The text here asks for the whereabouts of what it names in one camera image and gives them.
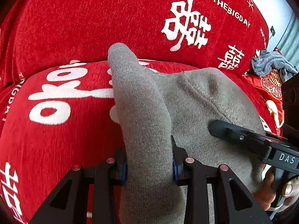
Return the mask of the person's right hand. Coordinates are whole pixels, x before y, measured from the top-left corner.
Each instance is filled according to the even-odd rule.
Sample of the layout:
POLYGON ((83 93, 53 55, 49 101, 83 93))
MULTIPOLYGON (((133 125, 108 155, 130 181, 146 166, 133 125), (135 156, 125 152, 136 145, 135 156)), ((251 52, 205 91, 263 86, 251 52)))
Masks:
MULTIPOLYGON (((257 202, 261 205, 264 211, 268 211, 271 203, 276 198, 276 192, 272 189, 271 185, 274 181, 274 170, 271 167, 263 179, 261 188, 255 192, 253 195, 257 202)), ((284 204, 278 209, 278 212, 283 212, 287 208, 293 206, 298 200, 298 178, 292 179, 285 184, 281 194, 284 198, 284 204)))

